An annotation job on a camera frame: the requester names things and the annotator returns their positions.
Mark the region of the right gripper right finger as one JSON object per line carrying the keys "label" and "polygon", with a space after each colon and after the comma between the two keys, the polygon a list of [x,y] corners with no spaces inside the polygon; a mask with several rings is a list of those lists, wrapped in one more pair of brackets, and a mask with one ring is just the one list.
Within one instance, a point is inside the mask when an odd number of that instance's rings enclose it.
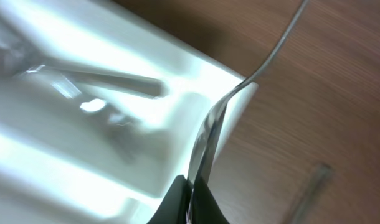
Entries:
{"label": "right gripper right finger", "polygon": [[203,178],[194,183],[192,223],[229,224]]}

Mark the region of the steel fork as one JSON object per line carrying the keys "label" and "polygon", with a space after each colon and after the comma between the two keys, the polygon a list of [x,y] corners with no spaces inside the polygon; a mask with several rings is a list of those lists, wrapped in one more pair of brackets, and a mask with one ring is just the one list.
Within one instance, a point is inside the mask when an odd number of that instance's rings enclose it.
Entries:
{"label": "steel fork", "polygon": [[166,85],[161,80],[111,70],[81,70],[40,64],[17,68],[11,71],[10,76],[32,81],[36,85],[43,86],[49,91],[56,91],[70,99],[93,96],[91,91],[82,88],[82,85],[127,91],[145,98],[166,95]]}

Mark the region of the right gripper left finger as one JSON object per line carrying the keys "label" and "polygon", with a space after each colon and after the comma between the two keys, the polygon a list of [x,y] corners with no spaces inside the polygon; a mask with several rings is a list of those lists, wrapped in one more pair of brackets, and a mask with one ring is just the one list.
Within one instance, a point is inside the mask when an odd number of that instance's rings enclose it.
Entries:
{"label": "right gripper left finger", "polygon": [[148,224],[186,224],[191,189],[187,179],[178,175]]}

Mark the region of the steel spoon blue-tinted handle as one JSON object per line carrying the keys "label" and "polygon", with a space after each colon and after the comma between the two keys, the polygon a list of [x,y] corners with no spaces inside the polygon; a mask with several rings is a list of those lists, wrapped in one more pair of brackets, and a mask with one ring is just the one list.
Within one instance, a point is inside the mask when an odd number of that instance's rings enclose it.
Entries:
{"label": "steel spoon blue-tinted handle", "polygon": [[287,213],[284,224],[302,224],[308,215],[315,200],[318,198],[325,184],[329,181],[333,173],[330,165],[320,163],[316,166],[307,180],[300,195],[295,200]]}

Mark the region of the steel spoon sideways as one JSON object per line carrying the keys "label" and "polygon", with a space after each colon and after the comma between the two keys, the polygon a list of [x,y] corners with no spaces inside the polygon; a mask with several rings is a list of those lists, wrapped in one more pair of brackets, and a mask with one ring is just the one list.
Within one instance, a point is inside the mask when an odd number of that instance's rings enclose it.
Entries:
{"label": "steel spoon sideways", "polygon": [[204,121],[199,128],[197,138],[192,150],[191,160],[189,162],[189,169],[187,174],[187,181],[191,189],[190,201],[186,210],[186,222],[192,223],[193,216],[193,201],[195,183],[197,180],[203,177],[209,177],[211,172],[212,163],[217,149],[217,143],[221,135],[222,125],[226,115],[227,105],[230,100],[242,91],[245,87],[249,86],[257,77],[261,76],[273,59],[277,56],[278,52],[282,48],[283,44],[287,40],[289,33],[294,28],[297,20],[301,16],[303,10],[306,8],[309,0],[302,0],[287,28],[282,33],[280,39],[276,43],[275,47],[267,55],[264,62],[256,69],[256,71],[240,82],[232,90],[226,93],[220,100],[217,101],[214,106],[211,107],[207,113]]}

